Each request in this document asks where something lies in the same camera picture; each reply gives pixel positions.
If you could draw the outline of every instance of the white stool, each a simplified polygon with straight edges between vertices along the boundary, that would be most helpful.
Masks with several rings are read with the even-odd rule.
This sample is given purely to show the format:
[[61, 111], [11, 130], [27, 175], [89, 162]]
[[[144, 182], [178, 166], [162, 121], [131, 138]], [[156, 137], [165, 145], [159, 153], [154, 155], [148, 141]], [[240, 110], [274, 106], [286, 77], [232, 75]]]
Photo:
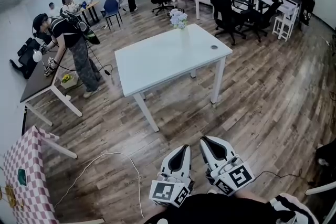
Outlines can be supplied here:
[[[290, 38], [292, 34], [294, 23], [295, 23], [296, 17], [298, 16], [298, 12], [299, 12], [299, 8], [297, 7], [295, 8], [292, 18], [290, 20], [287, 19], [286, 16], [276, 17], [274, 27], [273, 27], [273, 34], [277, 34], [279, 35], [279, 39], [283, 37], [285, 41], [287, 41], [288, 38]], [[281, 24], [285, 24], [284, 26], [288, 26], [287, 32], [284, 30], [284, 28], [282, 28], [283, 30], [281, 31]]]

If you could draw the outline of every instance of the flower vase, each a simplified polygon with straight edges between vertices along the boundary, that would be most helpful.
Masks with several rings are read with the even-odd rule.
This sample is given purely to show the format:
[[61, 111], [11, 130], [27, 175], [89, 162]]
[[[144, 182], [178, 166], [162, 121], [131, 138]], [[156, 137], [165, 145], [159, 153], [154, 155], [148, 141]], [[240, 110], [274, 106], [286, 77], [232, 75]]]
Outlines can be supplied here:
[[187, 26], [184, 27], [183, 29], [180, 29], [180, 35], [181, 35], [182, 44], [185, 46], [188, 46], [190, 43], [190, 35], [189, 35], [189, 30]]

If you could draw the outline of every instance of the cable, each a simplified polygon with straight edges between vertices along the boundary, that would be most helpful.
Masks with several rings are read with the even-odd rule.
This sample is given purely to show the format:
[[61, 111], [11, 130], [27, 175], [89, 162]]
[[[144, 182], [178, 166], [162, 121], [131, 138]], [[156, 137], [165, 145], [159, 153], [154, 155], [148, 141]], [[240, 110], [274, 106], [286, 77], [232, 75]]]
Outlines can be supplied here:
[[85, 170], [93, 163], [95, 162], [96, 160], [98, 160], [99, 158], [101, 158], [102, 156], [105, 156], [105, 155], [113, 155], [113, 154], [121, 154], [123, 156], [126, 156], [128, 159], [130, 159], [131, 163], [133, 164], [135, 170], [137, 171], [138, 173], [138, 187], [139, 187], [139, 205], [140, 205], [140, 211], [141, 211], [141, 215], [142, 217], [144, 218], [144, 215], [142, 213], [142, 207], [141, 207], [141, 199], [140, 199], [140, 173], [137, 169], [137, 167], [135, 166], [134, 162], [132, 161], [131, 157], [126, 155], [126, 154], [123, 154], [123, 153], [120, 153], [120, 152], [113, 152], [113, 153], [104, 153], [102, 155], [100, 155], [99, 157], [95, 158], [94, 160], [92, 160], [83, 170], [83, 172], [80, 173], [80, 175], [75, 179], [74, 183], [72, 183], [72, 185], [68, 188], [67, 192], [64, 194], [64, 196], [62, 197], [62, 199], [55, 204], [55, 208], [62, 202], [62, 200], [64, 199], [64, 197], [66, 197], [69, 193], [69, 190], [75, 185], [76, 181], [84, 174]]
[[273, 173], [273, 172], [271, 172], [271, 171], [267, 171], [267, 170], [265, 170], [265, 171], [263, 171], [263, 172], [261, 172], [252, 182], [254, 182], [254, 181], [256, 181], [257, 180], [257, 178], [259, 177], [259, 176], [261, 176], [263, 173], [271, 173], [271, 174], [273, 174], [273, 175], [275, 175], [276, 177], [278, 177], [278, 178], [284, 178], [284, 177], [287, 177], [287, 176], [293, 176], [293, 177], [297, 177], [297, 178], [301, 178], [302, 180], [304, 180], [304, 181], [306, 181], [307, 182], [307, 184], [308, 185], [311, 185], [304, 177], [301, 177], [301, 175], [302, 175], [302, 169], [300, 169], [299, 170], [299, 174], [298, 175], [294, 175], [294, 174], [287, 174], [287, 175], [284, 175], [284, 176], [279, 176], [278, 174], [276, 174], [276, 173]]

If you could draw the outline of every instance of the white cable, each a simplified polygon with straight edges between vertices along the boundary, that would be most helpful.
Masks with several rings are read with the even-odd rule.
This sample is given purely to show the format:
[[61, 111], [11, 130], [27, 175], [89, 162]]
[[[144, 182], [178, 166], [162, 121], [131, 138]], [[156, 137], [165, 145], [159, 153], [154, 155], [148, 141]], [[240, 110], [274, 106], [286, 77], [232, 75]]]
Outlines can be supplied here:
[[142, 215], [142, 217], [144, 218], [144, 215], [143, 215], [143, 213], [142, 213], [142, 207], [141, 207], [141, 199], [140, 199], [140, 173], [139, 173], [138, 169], [136, 168], [134, 162], [132, 161], [131, 157], [130, 157], [130, 156], [127, 156], [126, 154], [120, 153], [120, 152], [104, 153], [104, 154], [100, 155], [99, 157], [95, 158], [94, 160], [92, 160], [92, 161], [91, 161], [91, 162], [84, 168], [83, 172], [81, 172], [80, 175], [75, 179], [74, 183], [72, 183], [72, 185], [68, 188], [67, 192], [64, 194], [64, 196], [62, 197], [62, 199], [61, 199], [58, 203], [56, 203], [55, 208], [62, 202], [62, 200], [64, 199], [64, 197], [68, 195], [69, 190], [75, 185], [77, 179], [80, 178], [80, 177], [82, 176], [82, 174], [84, 174], [85, 170], [86, 170], [86, 169], [87, 169], [93, 162], [95, 162], [96, 160], [98, 160], [100, 157], [102, 157], [102, 156], [104, 156], [104, 155], [113, 155], [113, 154], [121, 154], [121, 155], [123, 155], [123, 156], [126, 156], [128, 159], [130, 159], [130, 161], [132, 162], [132, 164], [133, 164], [135, 170], [136, 170], [137, 173], [138, 173], [139, 205], [140, 205], [141, 215]]

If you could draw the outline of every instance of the camouflage pants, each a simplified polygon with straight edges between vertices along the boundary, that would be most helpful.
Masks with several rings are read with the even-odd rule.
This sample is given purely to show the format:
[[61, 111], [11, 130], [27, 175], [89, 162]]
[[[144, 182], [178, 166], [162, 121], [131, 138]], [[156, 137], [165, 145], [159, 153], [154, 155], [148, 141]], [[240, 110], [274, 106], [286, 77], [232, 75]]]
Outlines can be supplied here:
[[83, 38], [69, 48], [72, 52], [73, 60], [77, 74], [83, 84], [86, 86], [87, 92], [96, 91], [98, 81], [101, 79], [101, 74], [98, 68], [88, 56], [88, 49]]

